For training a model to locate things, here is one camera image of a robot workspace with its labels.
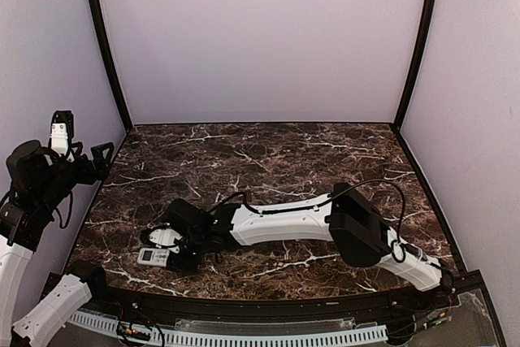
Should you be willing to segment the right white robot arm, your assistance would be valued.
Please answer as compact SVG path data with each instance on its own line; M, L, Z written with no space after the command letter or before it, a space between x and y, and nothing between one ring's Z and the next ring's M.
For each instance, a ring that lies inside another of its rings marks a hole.
M446 289L453 289L453 274L438 258L406 241L400 227L387 225L358 187L339 183L331 193L310 200L266 206L250 205L241 192L241 202L227 197L210 210L178 198L165 214L179 250L173 265L195 271L203 254L235 246L326 241L335 245L348 266L383 268L416 288L414 301L420 308L434 308L444 299Z

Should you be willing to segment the white remote control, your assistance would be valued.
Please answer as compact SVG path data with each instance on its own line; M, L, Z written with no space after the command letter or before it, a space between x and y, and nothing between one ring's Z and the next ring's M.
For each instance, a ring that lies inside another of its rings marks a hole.
M166 267L170 254L169 249L142 248L137 256L137 263L149 267Z

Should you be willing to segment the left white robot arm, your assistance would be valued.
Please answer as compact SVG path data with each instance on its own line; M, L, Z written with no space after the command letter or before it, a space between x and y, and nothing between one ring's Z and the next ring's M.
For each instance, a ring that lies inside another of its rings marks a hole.
M21 279L42 234L54 222L59 204L72 198L77 184L94 184L108 174L114 145L96 145L91 155L77 142L72 160L38 140L26 141L6 160L11 185L1 200L1 344L46 346L74 312L87 302L97 311L115 304L105 271L91 262L75 261L51 292L21 320L14 306Z

